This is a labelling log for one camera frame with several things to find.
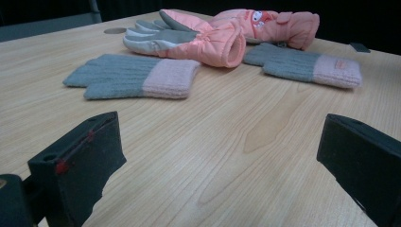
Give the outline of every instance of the red mark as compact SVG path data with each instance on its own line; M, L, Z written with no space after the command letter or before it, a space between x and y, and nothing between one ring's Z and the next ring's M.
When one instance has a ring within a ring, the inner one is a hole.
M88 131L88 142L91 143L94 140L95 133L94 131L90 130Z
M61 175L64 174L68 171L70 166L65 162L63 159L59 159L59 161L56 164L56 174Z

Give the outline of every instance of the wood grain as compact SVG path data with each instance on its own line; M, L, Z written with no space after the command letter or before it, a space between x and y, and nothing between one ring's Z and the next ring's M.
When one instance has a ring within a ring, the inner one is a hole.
M85 226L375 226L316 152L329 113L401 140L400 56L315 40L308 51L359 61L363 85L353 91L246 64L204 65L186 100L86 101L83 89L62 85L89 59L132 54L123 34L105 29L155 18L0 43L0 173L26 178L35 154L81 121L118 111L128 162Z

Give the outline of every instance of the light wood tabletop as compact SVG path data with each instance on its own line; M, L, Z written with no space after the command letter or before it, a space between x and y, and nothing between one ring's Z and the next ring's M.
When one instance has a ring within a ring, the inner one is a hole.
M90 59L132 55L123 33L104 30L156 18L0 43L0 174L25 179L34 155L87 118L117 111L127 162L84 226L375 226L316 155L331 113L401 140L401 56L316 39L307 51L360 63L354 90L247 64L203 65L184 100L87 101L84 89L63 86Z

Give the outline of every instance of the dark background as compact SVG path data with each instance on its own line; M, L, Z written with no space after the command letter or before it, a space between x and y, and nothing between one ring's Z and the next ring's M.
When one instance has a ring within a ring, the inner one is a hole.
M388 1L319 0L96 0L105 21L152 12L183 9L216 15L227 9L310 11L321 24L317 37L401 55L401 7ZM46 20L90 10L86 0L0 0L0 26Z

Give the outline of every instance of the cartoon character patch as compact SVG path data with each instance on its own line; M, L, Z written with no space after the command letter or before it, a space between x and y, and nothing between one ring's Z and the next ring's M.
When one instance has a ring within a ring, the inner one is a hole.
M267 11L254 11L251 19L251 23L255 27L260 27L265 24L265 22L272 20L273 18Z

